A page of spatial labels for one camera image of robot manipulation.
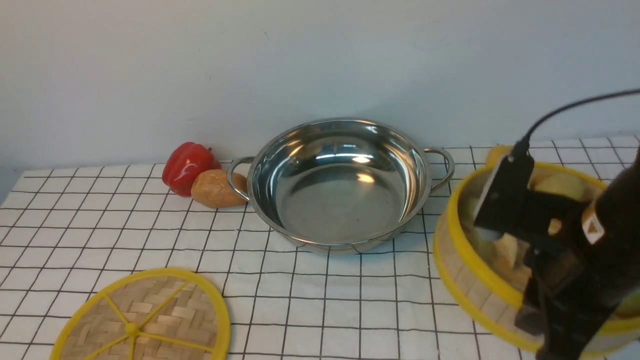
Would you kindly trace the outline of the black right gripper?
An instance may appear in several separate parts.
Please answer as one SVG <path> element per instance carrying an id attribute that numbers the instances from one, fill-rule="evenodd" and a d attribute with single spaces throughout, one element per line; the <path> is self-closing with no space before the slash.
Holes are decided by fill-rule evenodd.
<path id="1" fill-rule="evenodd" d="M 542 315 L 538 360 L 578 360 L 622 300 L 639 289 L 639 191 L 606 190 L 593 203 L 528 191 L 525 213 L 558 220 L 560 251 L 533 255 Z"/>

